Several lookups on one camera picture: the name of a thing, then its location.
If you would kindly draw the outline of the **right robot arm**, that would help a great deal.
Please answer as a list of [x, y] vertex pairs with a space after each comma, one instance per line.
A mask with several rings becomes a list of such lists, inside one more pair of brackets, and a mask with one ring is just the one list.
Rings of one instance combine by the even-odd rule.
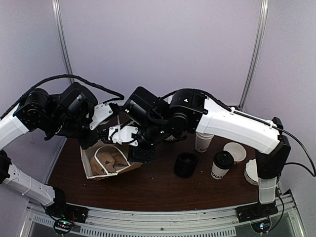
[[279, 118], [264, 120], [228, 107], [208, 92], [179, 89], [170, 102], [139, 86], [122, 111], [140, 126], [138, 145], [151, 149], [169, 136], [183, 132], [215, 135], [255, 150], [259, 178], [259, 203], [253, 214], [265, 217], [276, 199], [277, 178], [285, 166], [291, 146]]

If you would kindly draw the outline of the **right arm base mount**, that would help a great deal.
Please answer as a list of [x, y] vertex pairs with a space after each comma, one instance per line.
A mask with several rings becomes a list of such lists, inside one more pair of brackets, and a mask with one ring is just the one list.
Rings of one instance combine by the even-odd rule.
[[251, 228], [255, 233], [267, 234], [271, 231], [271, 215], [278, 213], [276, 202], [261, 204], [259, 202], [236, 208], [239, 223], [250, 222]]

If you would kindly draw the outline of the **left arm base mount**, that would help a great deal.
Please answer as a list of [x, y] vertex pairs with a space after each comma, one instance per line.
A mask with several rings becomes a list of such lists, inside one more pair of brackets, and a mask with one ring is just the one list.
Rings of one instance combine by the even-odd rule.
[[55, 204], [51, 206], [41, 205], [45, 214], [53, 220], [53, 230], [56, 234], [64, 236], [73, 229], [78, 228], [78, 223], [84, 224], [88, 216], [88, 208], [66, 204], [59, 207]]

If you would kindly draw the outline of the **white paper coffee cup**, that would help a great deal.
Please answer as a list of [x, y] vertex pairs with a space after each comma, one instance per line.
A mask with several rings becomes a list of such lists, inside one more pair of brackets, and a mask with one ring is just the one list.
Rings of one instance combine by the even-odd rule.
[[230, 169], [219, 168], [215, 163], [213, 163], [211, 169], [211, 177], [216, 180], [220, 180], [228, 173], [229, 170]]

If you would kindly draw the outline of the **brown paper bag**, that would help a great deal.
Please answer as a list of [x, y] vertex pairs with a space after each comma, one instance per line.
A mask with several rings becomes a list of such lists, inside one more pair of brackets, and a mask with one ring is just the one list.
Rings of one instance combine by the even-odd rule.
[[136, 140], [139, 128], [130, 122], [127, 125], [98, 126], [94, 144], [80, 148], [81, 162], [88, 180], [102, 180], [141, 167], [133, 161], [132, 152], [138, 148]]

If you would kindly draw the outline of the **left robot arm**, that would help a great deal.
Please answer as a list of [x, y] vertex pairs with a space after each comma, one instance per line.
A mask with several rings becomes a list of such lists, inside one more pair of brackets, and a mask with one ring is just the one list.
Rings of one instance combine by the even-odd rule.
[[45, 185], [20, 171], [3, 150], [20, 136], [39, 129], [44, 140], [54, 136], [75, 138], [83, 149], [98, 141], [93, 116], [98, 100], [85, 86], [75, 82], [61, 94], [50, 95], [35, 88], [22, 96], [0, 119], [0, 182], [42, 204], [48, 213], [67, 219], [71, 208], [62, 189]]

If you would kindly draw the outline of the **cardboard cup carrier tray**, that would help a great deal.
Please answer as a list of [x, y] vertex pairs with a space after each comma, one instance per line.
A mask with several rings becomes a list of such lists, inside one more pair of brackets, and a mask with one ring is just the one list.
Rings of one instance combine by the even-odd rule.
[[118, 151], [100, 151], [96, 157], [90, 159], [90, 166], [94, 175], [115, 173], [128, 166], [124, 156]]

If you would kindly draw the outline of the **black cup lid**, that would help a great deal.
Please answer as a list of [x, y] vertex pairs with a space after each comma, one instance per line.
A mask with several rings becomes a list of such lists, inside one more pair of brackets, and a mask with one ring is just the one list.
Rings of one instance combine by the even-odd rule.
[[234, 165], [235, 160], [228, 151], [219, 151], [215, 154], [213, 162], [218, 168], [227, 170]]

